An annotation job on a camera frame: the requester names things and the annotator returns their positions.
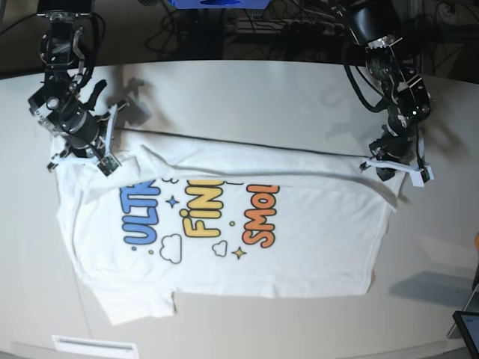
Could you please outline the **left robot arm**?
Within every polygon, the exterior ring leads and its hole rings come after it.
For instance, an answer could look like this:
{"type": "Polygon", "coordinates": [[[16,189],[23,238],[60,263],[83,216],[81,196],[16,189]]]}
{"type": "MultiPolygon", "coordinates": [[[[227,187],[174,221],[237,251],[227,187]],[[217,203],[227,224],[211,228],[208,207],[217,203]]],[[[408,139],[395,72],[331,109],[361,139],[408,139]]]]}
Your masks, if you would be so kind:
{"type": "Polygon", "coordinates": [[[370,158],[360,168],[375,168],[382,181],[398,171],[408,173],[415,187],[433,180],[425,160],[424,136],[420,125],[431,114],[431,98],[400,36],[400,19],[391,1],[333,1],[332,10],[351,39],[342,52],[344,69],[362,105],[373,113],[386,111],[388,119],[380,138],[369,145],[370,158]],[[361,92],[349,60],[350,47],[365,50],[362,78],[377,81],[374,90],[380,100],[371,105],[361,92]]]}

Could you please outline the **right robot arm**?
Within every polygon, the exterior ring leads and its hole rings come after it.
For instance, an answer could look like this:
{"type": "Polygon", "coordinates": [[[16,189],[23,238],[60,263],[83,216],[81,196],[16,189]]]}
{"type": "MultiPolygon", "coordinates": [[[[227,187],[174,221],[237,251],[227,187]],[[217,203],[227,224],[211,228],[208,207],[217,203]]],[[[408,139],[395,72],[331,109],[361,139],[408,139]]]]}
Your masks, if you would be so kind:
{"type": "Polygon", "coordinates": [[[37,122],[67,145],[63,155],[80,159],[106,157],[107,125],[94,115],[106,81],[97,82],[88,100],[81,90],[93,77],[105,29],[93,14],[92,1],[40,1],[37,15],[49,22],[38,46],[44,64],[41,88],[29,99],[29,111],[37,122]]]}

